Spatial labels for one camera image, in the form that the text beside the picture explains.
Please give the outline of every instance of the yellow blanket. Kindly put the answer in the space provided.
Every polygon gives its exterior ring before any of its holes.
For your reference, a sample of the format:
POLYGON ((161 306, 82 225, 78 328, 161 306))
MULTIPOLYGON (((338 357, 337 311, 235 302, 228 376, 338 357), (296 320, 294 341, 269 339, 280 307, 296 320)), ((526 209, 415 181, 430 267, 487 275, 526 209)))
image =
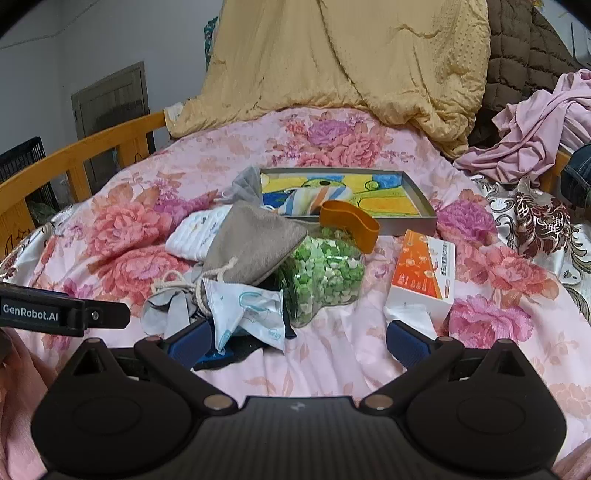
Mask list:
POLYGON ((411 122, 455 158, 486 82, 486 0, 226 0, 182 137, 294 105, 351 106, 411 122))

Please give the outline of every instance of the blue gripper pad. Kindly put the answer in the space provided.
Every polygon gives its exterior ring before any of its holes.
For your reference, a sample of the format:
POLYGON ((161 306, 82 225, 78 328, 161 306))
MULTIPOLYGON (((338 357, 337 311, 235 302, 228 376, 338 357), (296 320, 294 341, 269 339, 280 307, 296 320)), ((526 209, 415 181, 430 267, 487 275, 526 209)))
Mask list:
POLYGON ((431 343, 433 343, 431 339, 399 321, 390 322, 386 330, 386 347, 388 351, 406 369, 410 369, 431 355, 429 348, 431 343))
POLYGON ((168 356, 182 366, 191 369, 212 347, 212 327, 209 322, 190 329, 182 336, 175 335, 175 340, 168 346, 168 356))

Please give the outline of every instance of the colorful drawing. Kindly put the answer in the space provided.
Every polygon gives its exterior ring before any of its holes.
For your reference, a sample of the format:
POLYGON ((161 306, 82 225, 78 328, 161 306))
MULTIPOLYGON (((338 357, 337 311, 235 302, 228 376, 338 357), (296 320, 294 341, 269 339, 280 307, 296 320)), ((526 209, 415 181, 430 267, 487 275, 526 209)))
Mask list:
POLYGON ((402 187, 402 175, 391 174, 261 174, 265 205, 279 208, 294 189, 304 187, 346 186, 353 190, 350 201, 377 217, 420 216, 402 187))

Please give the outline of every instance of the wooden door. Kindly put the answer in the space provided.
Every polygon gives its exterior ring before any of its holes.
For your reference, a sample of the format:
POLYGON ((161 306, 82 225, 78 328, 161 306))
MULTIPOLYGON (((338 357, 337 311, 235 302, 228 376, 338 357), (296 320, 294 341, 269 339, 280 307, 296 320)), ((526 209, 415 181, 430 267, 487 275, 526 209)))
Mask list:
MULTIPOLYGON (((144 63, 136 63, 72 95, 78 140, 128 120, 147 115, 148 94, 144 63)), ((148 134, 150 153, 154 137, 148 134)), ((98 192, 118 171, 116 150, 105 152, 85 162, 92 193, 98 192)))

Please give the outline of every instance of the gray tray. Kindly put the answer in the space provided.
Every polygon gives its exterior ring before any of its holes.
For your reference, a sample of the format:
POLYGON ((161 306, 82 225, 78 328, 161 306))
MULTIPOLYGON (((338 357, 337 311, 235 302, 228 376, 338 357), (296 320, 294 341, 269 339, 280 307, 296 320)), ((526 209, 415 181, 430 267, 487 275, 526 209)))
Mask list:
MULTIPOLYGON (((412 181, 412 179, 404 172, 392 170, 370 170, 367 168, 326 168, 326 167, 300 167, 300 168, 262 168, 261 173, 264 174, 293 174, 294 176, 308 176, 319 174, 332 175, 392 175, 400 174, 402 180, 402 188, 408 195, 408 198, 414 203, 417 208, 419 216, 374 216, 380 224, 380 235, 400 236, 406 233, 407 229, 415 232, 423 233, 424 235, 433 236, 437 226, 437 214, 425 195, 412 181)), ((318 216, 292 216, 298 220, 305 220, 308 222, 317 222, 318 216)))

